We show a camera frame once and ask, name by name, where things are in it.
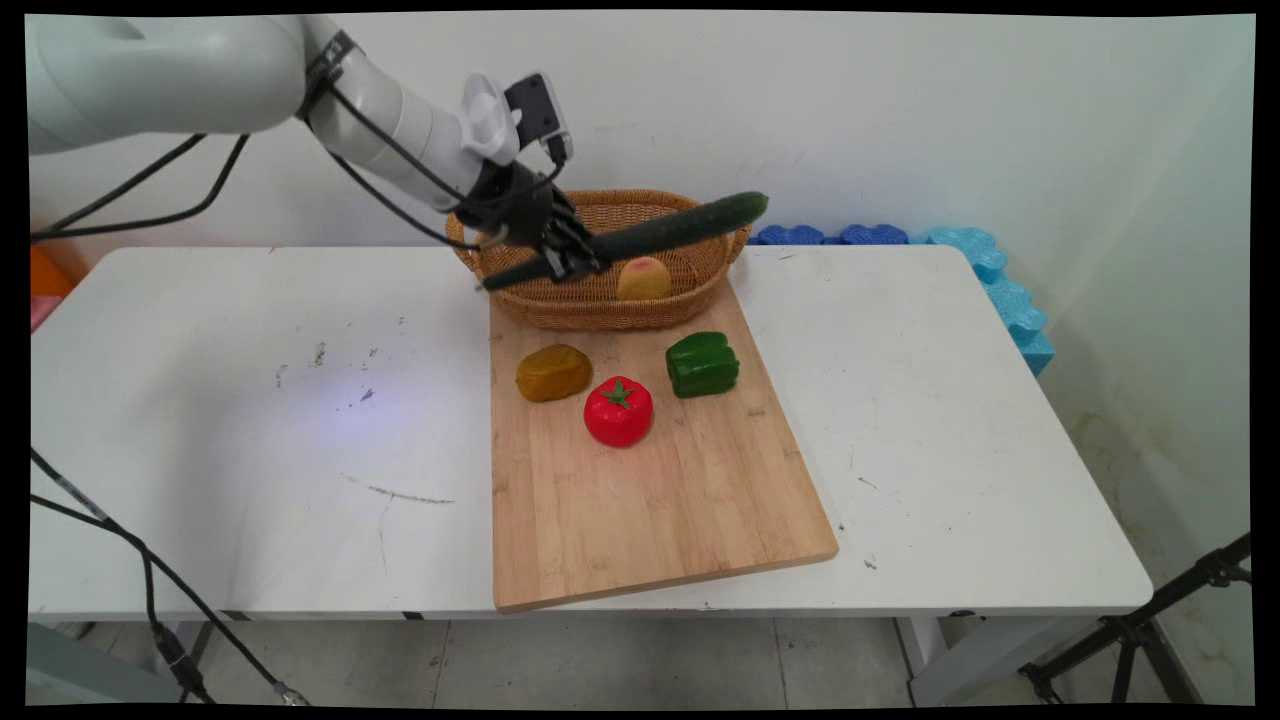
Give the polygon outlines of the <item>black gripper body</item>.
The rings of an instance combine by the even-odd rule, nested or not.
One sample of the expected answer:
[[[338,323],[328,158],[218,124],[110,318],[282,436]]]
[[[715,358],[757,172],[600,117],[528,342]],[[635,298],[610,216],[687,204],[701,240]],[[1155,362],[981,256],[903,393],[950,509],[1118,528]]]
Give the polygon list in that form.
[[[579,217],[568,197],[544,176],[520,161],[499,167],[485,160],[476,184],[458,206],[468,228],[502,243],[539,250],[561,247],[579,237]]]

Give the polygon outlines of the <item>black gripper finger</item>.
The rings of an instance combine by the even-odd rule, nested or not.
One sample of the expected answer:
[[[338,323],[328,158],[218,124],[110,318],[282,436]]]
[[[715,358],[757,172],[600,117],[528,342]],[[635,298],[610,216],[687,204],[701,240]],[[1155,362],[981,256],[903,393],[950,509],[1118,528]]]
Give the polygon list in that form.
[[[572,206],[553,206],[552,208],[552,238],[567,238],[568,236],[579,236],[588,240],[593,250],[593,270],[605,272],[607,260],[598,254],[593,246],[594,234],[585,227],[579,219],[576,210]]]
[[[550,238],[541,251],[549,265],[547,277],[556,284],[577,282],[593,274],[593,249],[582,237]]]

